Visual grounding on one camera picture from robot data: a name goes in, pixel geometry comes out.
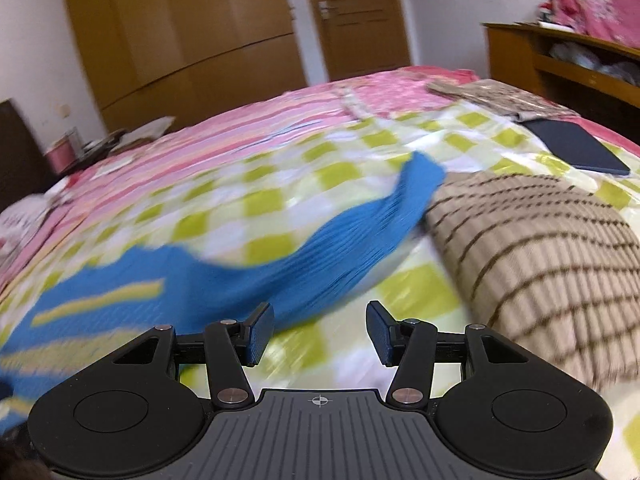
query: metal screw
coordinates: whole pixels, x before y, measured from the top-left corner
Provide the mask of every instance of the metal screw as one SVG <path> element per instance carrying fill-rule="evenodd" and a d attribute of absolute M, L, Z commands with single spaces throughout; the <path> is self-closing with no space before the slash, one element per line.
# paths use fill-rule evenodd
<path fill-rule="evenodd" d="M 218 393 L 218 400 L 225 404 L 239 404 L 248 398 L 249 394 L 242 388 L 226 388 Z"/>
<path fill-rule="evenodd" d="M 422 392 L 415 388 L 400 388 L 394 391 L 391 396 L 396 402 L 400 402 L 401 404 L 415 404 L 416 402 L 420 402 L 424 397 Z"/>

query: wooden door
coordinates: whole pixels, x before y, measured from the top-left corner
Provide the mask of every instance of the wooden door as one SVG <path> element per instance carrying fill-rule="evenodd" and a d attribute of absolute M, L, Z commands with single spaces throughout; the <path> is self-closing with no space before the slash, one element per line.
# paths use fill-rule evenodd
<path fill-rule="evenodd" d="M 331 80 L 409 65 L 399 0 L 311 0 Z"/>

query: checkered bedsheet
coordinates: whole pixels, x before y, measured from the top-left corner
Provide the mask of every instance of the checkered bedsheet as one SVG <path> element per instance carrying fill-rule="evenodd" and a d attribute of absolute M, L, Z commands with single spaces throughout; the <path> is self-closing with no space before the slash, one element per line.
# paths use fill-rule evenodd
<path fill-rule="evenodd" d="M 608 147 L 632 168 L 632 176 L 614 179 L 575 170 L 524 128 L 464 102 L 332 128 L 155 190 L 39 254 L 3 294 L 0 337 L 6 340 L 44 290 L 84 266 L 113 262 L 136 244 L 181 244 L 205 260 L 240 266 L 286 256 L 338 213 L 388 194 L 413 150 L 447 171 L 561 176 L 612 203 L 640 234 L 640 158 Z M 416 231 L 331 312 L 277 334 L 260 366 L 248 371 L 254 389 L 374 387 L 384 395 L 394 371 L 380 365 L 367 338 L 369 300 L 380 300 L 396 318 L 418 317 L 445 332 L 461 332 L 468 323 L 429 237 Z M 144 330 L 123 326 L 91 343 L 78 338 L 55 347 L 36 345 L 0 358 L 0 368 L 8 359 L 26 370 L 38 355 L 73 353 L 80 369 Z M 457 366 L 438 365 L 432 396 L 459 380 Z M 182 381 L 207 395 L 201 367 L 188 368 Z M 615 432 L 600 470 L 606 478 L 630 480 L 640 474 L 640 384 L 622 384 L 605 397 Z M 28 411 L 33 401 L 0 402 L 0 415 Z"/>

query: headboard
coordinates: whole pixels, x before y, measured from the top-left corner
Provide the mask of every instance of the headboard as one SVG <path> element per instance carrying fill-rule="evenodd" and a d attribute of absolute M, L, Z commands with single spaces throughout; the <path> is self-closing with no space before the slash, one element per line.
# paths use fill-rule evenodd
<path fill-rule="evenodd" d="M 0 103 L 0 211 L 57 177 L 11 101 Z"/>

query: door frame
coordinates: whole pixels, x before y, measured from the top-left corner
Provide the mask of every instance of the door frame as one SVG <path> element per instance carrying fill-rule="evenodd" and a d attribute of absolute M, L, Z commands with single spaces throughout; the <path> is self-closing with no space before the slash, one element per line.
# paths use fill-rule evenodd
<path fill-rule="evenodd" d="M 316 32 L 318 33 L 318 38 L 320 39 L 320 47 L 322 48 L 322 57 L 324 58 L 324 65 L 326 66 L 327 75 L 329 76 L 329 81 L 336 81 L 335 76 L 335 66 L 333 64 L 333 60 L 331 56 L 329 56 L 329 44 L 327 38 L 324 34 L 324 27 L 322 16 L 320 14 L 320 10 L 318 8 L 318 1 L 320 0 L 309 0 L 309 4 L 311 5 L 311 11 L 314 16 L 314 23 L 316 26 Z M 404 12 L 402 12 L 402 1 L 401 0 L 392 0 L 392 7 L 398 18 L 400 19 L 400 29 L 402 36 L 404 37 L 404 53 L 406 55 L 406 60 L 409 65 L 411 65 L 411 53 L 409 50 L 409 38 L 406 32 L 406 23 L 404 22 Z"/>

